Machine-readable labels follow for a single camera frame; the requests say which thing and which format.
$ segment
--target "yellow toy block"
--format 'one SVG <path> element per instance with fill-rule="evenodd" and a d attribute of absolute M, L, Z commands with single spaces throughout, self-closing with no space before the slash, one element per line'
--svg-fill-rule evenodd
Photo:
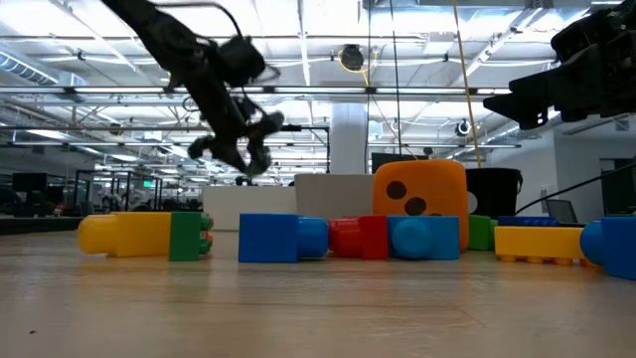
<path fill-rule="evenodd" d="M 116 258 L 168 255 L 171 213 L 89 215 L 78 228 L 78 246 L 85 254 Z"/>
<path fill-rule="evenodd" d="M 580 249 L 583 228 L 496 227 L 495 254 L 503 262 L 526 260 L 542 264 L 546 260 L 558 265 L 573 265 L 578 259 L 587 265 Z"/>

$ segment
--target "yellow cylinder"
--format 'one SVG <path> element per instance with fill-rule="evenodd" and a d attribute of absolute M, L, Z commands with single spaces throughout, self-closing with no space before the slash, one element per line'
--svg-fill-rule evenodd
<path fill-rule="evenodd" d="M 90 215 L 79 224 L 78 246 L 118 258 L 168 255 L 170 223 L 170 213 Z"/>

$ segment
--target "white pillar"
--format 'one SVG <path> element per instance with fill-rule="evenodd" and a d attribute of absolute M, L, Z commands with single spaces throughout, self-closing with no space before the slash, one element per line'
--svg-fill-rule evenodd
<path fill-rule="evenodd" d="M 334 103 L 331 119 L 331 173 L 366 174 L 367 105 Z"/>

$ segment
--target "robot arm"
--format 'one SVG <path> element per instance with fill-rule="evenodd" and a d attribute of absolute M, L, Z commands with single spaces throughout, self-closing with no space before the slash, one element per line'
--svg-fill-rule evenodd
<path fill-rule="evenodd" d="M 573 122 L 636 110 L 636 0 L 600 10 L 556 34 L 552 47 L 561 65 L 511 81 L 510 94 L 484 106 L 533 129 L 548 122 L 554 106 Z"/>
<path fill-rule="evenodd" d="M 250 37 L 240 32 L 228 42 L 218 45 L 196 35 L 174 17 L 161 12 L 147 0 L 102 0 L 117 16 L 137 33 L 159 66 L 170 73 L 168 90 L 185 86 L 214 132 L 198 138 L 189 148 L 191 158 L 203 155 L 205 149 L 213 158 L 224 161 L 247 176 L 262 174 L 271 162 L 264 138 L 282 126 L 282 113 L 267 114 L 245 97 L 232 97 L 232 88 L 256 80 L 266 68 L 262 55 Z M 210 6 L 226 9 L 216 3 Z M 249 119 L 260 111 L 258 123 Z M 238 140 L 246 137 L 251 161 L 246 164 L 237 149 Z"/>

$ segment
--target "orange toy block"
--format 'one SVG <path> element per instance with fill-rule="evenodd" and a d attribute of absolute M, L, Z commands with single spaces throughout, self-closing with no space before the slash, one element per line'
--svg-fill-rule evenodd
<path fill-rule="evenodd" d="M 456 216 L 463 252 L 468 248 L 466 170 L 441 159 L 385 164 L 374 182 L 374 214 Z"/>
<path fill-rule="evenodd" d="M 502 227 L 495 228 L 495 254 L 503 262 L 525 260 L 530 264 L 554 261 L 587 264 L 580 248 L 583 228 Z"/>

